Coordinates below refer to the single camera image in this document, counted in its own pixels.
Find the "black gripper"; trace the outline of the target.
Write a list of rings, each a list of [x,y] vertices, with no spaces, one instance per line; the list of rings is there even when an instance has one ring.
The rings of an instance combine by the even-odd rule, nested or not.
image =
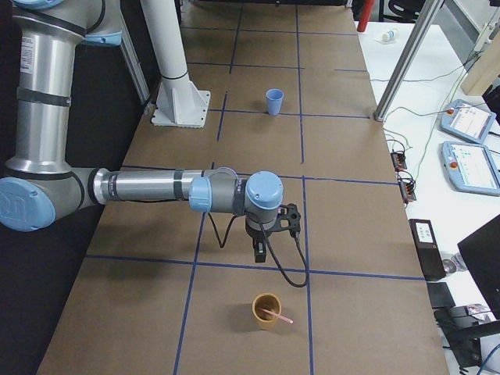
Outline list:
[[[245,229],[247,234],[252,238],[255,262],[264,263],[266,261],[266,250],[269,242],[264,224],[257,216],[247,216],[245,218]]]

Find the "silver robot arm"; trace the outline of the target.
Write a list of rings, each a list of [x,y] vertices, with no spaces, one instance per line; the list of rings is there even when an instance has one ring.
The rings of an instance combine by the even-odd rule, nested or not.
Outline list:
[[[117,46],[123,19],[118,1],[15,1],[22,30],[16,152],[1,180],[1,222],[39,230],[90,205],[186,201],[204,213],[245,218],[255,260],[270,252],[269,236],[288,214],[281,179],[269,171],[239,177],[232,169],[110,171],[66,161],[75,49]]]

